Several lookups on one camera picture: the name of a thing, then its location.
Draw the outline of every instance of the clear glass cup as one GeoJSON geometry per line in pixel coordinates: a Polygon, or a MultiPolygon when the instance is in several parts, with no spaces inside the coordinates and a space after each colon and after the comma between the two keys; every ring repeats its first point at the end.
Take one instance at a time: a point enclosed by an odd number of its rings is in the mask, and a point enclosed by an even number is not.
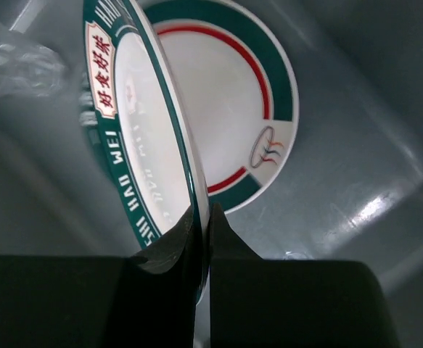
{"type": "Polygon", "coordinates": [[[0,23],[0,96],[50,96],[62,89],[64,72],[58,54],[0,23]]]}

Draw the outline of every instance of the red and white label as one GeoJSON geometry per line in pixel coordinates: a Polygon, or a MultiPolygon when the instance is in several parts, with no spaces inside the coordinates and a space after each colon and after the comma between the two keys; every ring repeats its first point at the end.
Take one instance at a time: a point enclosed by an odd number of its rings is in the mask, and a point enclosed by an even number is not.
{"type": "Polygon", "coordinates": [[[94,106],[103,118],[114,120],[118,110],[113,80],[115,47],[96,23],[86,24],[86,49],[94,106]]]}

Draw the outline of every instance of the glass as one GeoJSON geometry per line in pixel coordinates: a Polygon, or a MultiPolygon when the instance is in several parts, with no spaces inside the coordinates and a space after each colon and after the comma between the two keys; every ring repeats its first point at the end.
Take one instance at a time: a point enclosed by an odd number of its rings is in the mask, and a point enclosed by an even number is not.
{"type": "Polygon", "coordinates": [[[62,89],[64,71],[55,52],[0,23],[0,97],[52,95],[62,89]]]}

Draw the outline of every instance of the white plate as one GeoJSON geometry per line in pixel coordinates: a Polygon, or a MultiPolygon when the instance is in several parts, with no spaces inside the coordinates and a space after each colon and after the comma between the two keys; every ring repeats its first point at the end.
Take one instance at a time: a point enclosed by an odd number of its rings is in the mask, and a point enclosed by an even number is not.
{"type": "Polygon", "coordinates": [[[98,133],[137,239],[148,247],[192,206],[206,250],[205,178],[156,34],[135,1],[85,0],[83,19],[93,102],[83,120],[98,133]]]}
{"type": "Polygon", "coordinates": [[[268,188],[294,144],[299,104],[289,59],[231,1],[160,1],[145,13],[183,94],[210,201],[235,211],[268,188]]]}

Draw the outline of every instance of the plate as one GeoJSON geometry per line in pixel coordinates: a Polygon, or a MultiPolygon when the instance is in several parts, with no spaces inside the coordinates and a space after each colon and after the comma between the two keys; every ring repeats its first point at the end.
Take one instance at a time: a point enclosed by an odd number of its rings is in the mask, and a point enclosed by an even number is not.
{"type": "Polygon", "coordinates": [[[167,233],[192,206],[207,249],[209,206],[200,158],[148,19],[135,1],[85,0],[83,32],[81,122],[141,247],[167,233]]]}
{"type": "Polygon", "coordinates": [[[202,159],[211,202],[250,203],[283,168],[297,133],[295,74],[282,45],[227,0],[147,5],[202,159]]]}

